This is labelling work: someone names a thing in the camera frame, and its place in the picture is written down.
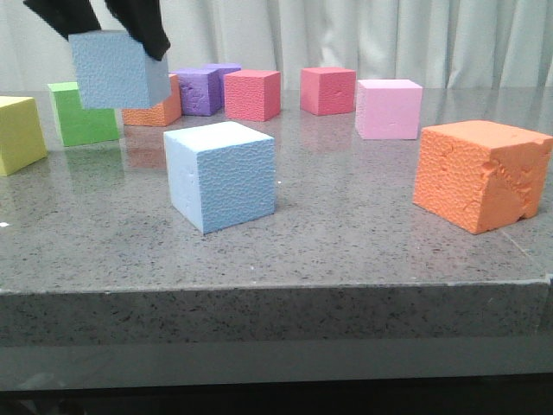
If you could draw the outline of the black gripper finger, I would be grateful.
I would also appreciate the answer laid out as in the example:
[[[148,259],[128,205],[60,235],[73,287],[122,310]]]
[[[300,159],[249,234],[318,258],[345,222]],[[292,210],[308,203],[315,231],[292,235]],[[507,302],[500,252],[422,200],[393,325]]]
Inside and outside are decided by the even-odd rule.
[[[147,55],[161,61],[170,48],[170,41],[162,26],[160,1],[106,0],[105,4],[130,36],[143,45]]]
[[[23,4],[65,40],[70,35],[101,30],[89,0],[24,0]]]

